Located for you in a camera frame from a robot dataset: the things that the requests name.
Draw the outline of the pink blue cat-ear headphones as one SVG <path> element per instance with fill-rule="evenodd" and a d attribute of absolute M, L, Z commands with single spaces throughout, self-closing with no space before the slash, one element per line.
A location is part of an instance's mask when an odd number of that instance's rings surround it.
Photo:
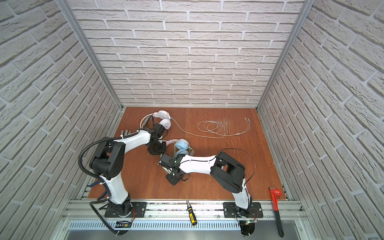
<path fill-rule="evenodd" d="M 193 156 L 195 151 L 190 147 L 190 144 L 185 139 L 173 139 L 165 141 L 166 145 L 174 145 L 174 157 L 178 155 L 188 155 Z"/>

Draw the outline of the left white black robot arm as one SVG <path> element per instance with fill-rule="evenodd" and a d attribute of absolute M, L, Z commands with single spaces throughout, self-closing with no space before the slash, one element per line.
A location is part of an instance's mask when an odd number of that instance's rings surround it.
<path fill-rule="evenodd" d="M 89 163 L 90 168 L 108 193 L 110 206 L 126 216 L 131 211 L 130 195 L 127 192 L 121 171 L 124 165 L 125 154 L 139 146 L 146 145 L 151 155 L 161 155 L 166 150 L 166 143 L 161 142 L 164 127 L 159 129 L 140 129 L 133 134 L 119 138 L 103 138 L 98 143 L 94 157 Z"/>

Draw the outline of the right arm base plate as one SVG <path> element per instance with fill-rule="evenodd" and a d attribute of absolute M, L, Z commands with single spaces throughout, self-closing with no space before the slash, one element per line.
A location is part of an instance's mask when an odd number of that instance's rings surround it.
<path fill-rule="evenodd" d="M 224 202 L 224 216 L 225 218 L 263 218 L 263 210 L 259 202 L 251 202 L 247 210 L 243 210 L 236 206 L 235 202 Z"/>

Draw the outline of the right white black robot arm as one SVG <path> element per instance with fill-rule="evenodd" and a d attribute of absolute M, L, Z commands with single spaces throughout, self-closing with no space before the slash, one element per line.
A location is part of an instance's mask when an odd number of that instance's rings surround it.
<path fill-rule="evenodd" d="M 193 157 L 180 154 L 175 158 L 162 155 L 159 164 L 168 173 L 166 179 L 175 186 L 185 174 L 200 173 L 212 176 L 225 190 L 231 192 L 236 206 L 249 211 L 252 197 L 246 187 L 245 166 L 227 153 L 215 156 Z"/>

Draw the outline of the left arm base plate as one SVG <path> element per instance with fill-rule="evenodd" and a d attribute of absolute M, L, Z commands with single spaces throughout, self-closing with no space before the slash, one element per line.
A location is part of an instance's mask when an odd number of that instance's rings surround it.
<path fill-rule="evenodd" d="M 104 217 L 106 218 L 132 218 L 136 213 L 136 218 L 143 218 L 146 212 L 146 202 L 126 202 L 117 205 L 108 203 Z"/>

